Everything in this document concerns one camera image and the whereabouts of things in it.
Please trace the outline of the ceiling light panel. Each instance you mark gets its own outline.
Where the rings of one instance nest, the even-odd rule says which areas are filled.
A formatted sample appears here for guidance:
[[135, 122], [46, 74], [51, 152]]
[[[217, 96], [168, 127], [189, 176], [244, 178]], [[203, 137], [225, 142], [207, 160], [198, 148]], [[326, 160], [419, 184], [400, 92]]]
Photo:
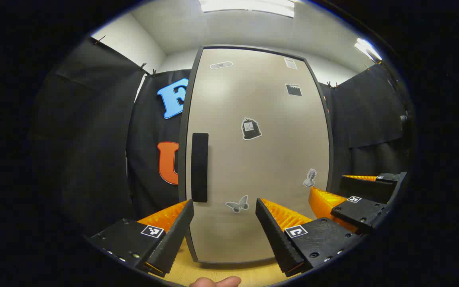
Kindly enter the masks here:
[[354, 47], [366, 55], [374, 63], [379, 63], [382, 61], [382, 57], [379, 55], [379, 53], [377, 53], [375, 48], [368, 41], [362, 38], [357, 38]]
[[218, 11], [255, 11], [281, 15], [287, 18], [295, 16], [295, 1], [291, 0], [198, 0], [204, 13]]

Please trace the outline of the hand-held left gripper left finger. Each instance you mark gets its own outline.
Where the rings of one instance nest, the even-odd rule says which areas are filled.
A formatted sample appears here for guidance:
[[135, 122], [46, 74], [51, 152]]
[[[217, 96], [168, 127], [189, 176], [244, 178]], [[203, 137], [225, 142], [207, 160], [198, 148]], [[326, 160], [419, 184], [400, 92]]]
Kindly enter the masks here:
[[171, 272], [193, 216], [193, 201], [186, 200], [141, 220], [122, 218], [88, 242], [132, 269], [164, 277]]

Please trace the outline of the black backdrop cloth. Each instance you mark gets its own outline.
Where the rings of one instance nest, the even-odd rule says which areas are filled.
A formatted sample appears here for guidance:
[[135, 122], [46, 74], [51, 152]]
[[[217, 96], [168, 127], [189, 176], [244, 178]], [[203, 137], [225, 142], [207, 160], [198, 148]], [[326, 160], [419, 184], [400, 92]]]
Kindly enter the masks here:
[[201, 47], [191, 69], [148, 76], [87, 38], [45, 78], [30, 142], [47, 207], [85, 237], [192, 200], [193, 133], [209, 134], [208, 201], [194, 202], [196, 248], [266, 241], [258, 198], [308, 218], [311, 187], [344, 175], [410, 171], [404, 112], [376, 65], [329, 91], [310, 64], [254, 47]]

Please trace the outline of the black door handle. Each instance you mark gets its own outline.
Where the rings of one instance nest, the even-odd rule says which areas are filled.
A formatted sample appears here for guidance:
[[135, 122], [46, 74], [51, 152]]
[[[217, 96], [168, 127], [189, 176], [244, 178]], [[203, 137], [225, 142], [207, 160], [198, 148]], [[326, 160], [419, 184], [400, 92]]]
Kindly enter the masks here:
[[191, 196], [194, 202], [208, 201], [209, 134], [193, 133], [191, 149]]

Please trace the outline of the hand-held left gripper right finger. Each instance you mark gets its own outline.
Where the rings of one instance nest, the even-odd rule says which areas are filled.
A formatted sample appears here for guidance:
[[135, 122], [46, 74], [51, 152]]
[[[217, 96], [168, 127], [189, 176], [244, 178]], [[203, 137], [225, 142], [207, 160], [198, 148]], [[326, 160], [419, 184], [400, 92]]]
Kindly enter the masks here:
[[256, 201], [255, 214], [279, 268], [287, 277], [328, 267], [367, 238], [326, 217], [281, 229], [261, 198]]

